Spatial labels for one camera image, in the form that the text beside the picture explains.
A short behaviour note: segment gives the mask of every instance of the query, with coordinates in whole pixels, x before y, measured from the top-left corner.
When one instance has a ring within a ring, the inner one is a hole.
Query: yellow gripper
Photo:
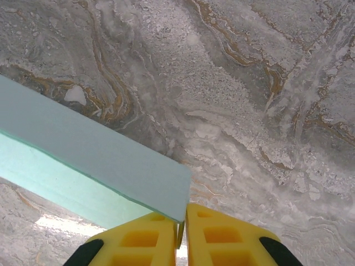
[[[173,266],[183,225],[147,214],[91,237],[64,266]],[[302,266],[268,230],[188,204],[189,266]]]

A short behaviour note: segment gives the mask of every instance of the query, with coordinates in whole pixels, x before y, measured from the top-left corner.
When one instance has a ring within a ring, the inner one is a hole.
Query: yellow plastic part
[[[198,204],[187,206],[189,266],[277,266],[260,237],[273,233]]]
[[[104,245],[90,266],[175,266],[176,224],[150,213],[91,237]]]

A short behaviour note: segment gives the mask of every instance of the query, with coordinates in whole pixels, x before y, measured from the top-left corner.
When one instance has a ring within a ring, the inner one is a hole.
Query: marble surface
[[[355,265],[352,0],[0,0],[0,40],[0,74],[189,166],[191,202]],[[0,190],[0,265],[101,230]]]

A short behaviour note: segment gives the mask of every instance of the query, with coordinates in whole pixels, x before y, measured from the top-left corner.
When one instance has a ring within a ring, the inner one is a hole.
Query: light blue board
[[[115,225],[128,209],[185,219],[185,166],[1,75],[0,133],[0,176],[99,225],[115,207]]]
[[[1,134],[0,176],[106,229],[151,212],[41,151]]]

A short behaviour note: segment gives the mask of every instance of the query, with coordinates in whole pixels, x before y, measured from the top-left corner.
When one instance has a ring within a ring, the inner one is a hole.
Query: black rubber pad
[[[279,241],[261,237],[259,241],[278,266],[302,266],[300,261]]]
[[[104,241],[101,239],[95,239],[81,245],[63,266],[89,266],[103,245]]]

